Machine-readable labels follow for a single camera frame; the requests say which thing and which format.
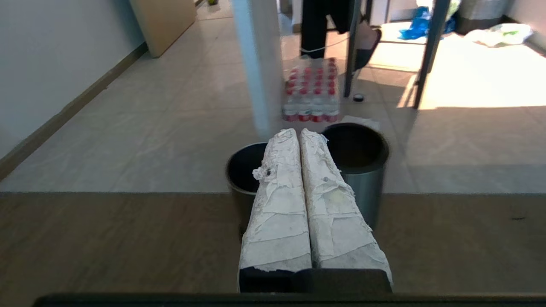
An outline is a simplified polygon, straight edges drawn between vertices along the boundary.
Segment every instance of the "blue plastic bag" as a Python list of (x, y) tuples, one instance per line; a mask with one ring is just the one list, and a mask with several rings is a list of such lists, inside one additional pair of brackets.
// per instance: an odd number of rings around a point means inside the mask
[[(417, 9), (417, 15), (413, 18), (409, 29), (400, 30), (400, 39), (409, 40), (409, 39), (418, 39), (429, 34), (430, 27), (430, 15), (428, 7), (419, 7)], [(455, 19), (451, 17), (446, 22), (446, 28), (444, 29), (444, 34), (451, 33), (455, 30)]]

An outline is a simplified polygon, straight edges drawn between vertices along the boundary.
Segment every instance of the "white paper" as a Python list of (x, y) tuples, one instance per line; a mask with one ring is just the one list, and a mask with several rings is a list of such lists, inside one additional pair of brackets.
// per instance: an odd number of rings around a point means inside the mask
[(300, 148), (294, 129), (281, 130), (268, 142), (239, 268), (300, 271), (311, 268), (307, 211), (301, 179)]
[(318, 268), (382, 269), (389, 263), (341, 177), (324, 136), (303, 129), (301, 167), (307, 198), (311, 257)]

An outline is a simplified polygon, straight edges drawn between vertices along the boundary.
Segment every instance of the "white wall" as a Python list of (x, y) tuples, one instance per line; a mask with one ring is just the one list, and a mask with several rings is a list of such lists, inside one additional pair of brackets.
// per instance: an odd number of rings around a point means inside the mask
[(546, 1), (545, 0), (515, 0), (508, 10), (509, 17), (526, 23), (535, 33), (530, 40), (546, 49)]
[(0, 158), (143, 41), (128, 0), (2, 0)]

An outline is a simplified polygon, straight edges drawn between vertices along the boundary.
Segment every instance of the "leg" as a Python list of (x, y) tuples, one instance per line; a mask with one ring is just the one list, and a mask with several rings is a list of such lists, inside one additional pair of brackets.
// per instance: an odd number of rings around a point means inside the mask
[[(323, 0), (304, 0), (301, 18), (301, 48), (315, 50), (326, 46), (326, 7)], [(324, 57), (324, 49), (306, 52), (312, 58)]]

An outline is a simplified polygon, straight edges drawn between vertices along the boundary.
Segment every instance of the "metal chair leg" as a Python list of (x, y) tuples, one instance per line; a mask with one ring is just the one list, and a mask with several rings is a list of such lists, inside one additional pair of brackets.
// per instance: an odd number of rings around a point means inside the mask
[(432, 71), (432, 65), (438, 50), (440, 38), (446, 26), (446, 17), (449, 9), (449, 0), (436, 0), (434, 11), (432, 12), (432, 20), (430, 21), (429, 37), (426, 40), (425, 55), (421, 70), (419, 71), (419, 79), (417, 80), (417, 93), (413, 103), (414, 109), (419, 109), (423, 91), (425, 87), (426, 77)]

